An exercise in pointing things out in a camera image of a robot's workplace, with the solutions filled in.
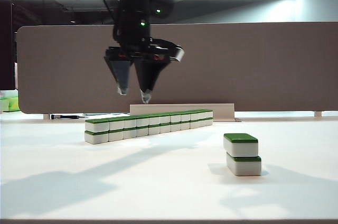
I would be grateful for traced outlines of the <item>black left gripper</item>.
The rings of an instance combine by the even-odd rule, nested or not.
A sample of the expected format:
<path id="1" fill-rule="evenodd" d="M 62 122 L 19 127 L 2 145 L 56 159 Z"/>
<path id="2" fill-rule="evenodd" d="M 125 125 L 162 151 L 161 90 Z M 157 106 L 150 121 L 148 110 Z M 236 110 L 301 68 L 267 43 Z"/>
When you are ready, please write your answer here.
<path id="1" fill-rule="evenodd" d="M 159 74 L 170 63 L 171 57 L 174 57 L 173 42 L 147 38 L 139 45 L 110 46 L 104 59 L 120 95 L 127 95 L 130 66 L 131 62 L 135 62 L 142 102 L 147 104 Z"/>

